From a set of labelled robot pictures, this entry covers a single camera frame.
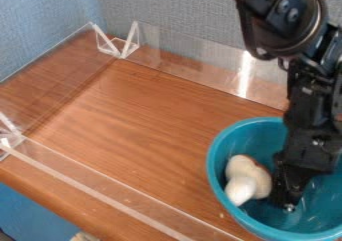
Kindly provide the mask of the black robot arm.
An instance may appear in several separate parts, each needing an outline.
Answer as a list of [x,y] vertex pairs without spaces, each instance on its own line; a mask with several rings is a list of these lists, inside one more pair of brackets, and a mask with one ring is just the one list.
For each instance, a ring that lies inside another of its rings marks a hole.
[[342,27],[325,0],[235,0],[246,49],[288,72],[288,136],[274,155],[272,203],[296,208],[342,156]]

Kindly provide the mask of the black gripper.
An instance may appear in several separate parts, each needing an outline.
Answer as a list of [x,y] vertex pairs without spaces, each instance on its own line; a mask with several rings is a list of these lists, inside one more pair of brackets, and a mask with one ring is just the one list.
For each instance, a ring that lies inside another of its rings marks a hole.
[[329,129],[286,128],[282,150],[274,155],[272,204],[293,210],[310,180],[332,173],[342,154],[342,133]]

